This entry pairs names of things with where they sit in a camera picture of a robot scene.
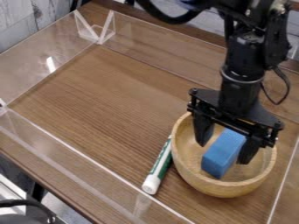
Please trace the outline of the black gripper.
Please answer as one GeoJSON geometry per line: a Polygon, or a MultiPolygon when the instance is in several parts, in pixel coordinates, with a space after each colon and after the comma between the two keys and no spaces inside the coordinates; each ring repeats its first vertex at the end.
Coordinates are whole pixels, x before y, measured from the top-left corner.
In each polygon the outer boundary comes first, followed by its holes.
{"type": "Polygon", "coordinates": [[[237,164],[246,165],[260,147],[272,147],[284,125],[258,102],[264,68],[222,66],[220,90],[192,88],[186,110],[192,115],[194,139],[200,146],[210,140],[214,124],[236,131],[246,140],[237,164]]]}

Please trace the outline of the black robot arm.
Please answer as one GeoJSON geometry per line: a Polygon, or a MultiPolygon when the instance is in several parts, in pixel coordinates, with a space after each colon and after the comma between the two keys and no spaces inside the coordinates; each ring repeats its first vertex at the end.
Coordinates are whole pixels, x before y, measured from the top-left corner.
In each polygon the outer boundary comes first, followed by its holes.
{"type": "Polygon", "coordinates": [[[194,139],[205,145],[216,124],[245,137],[237,153],[237,163],[245,165],[261,148],[276,144],[280,120],[258,101],[265,92],[265,71],[274,71],[288,82],[277,65],[286,60],[290,48],[286,39],[289,0],[176,0],[186,10],[172,17],[161,12],[150,0],[136,0],[144,11],[170,25],[196,18],[206,9],[217,10],[224,20],[226,55],[218,70],[220,89],[192,88],[186,110],[190,112],[194,139]]]}

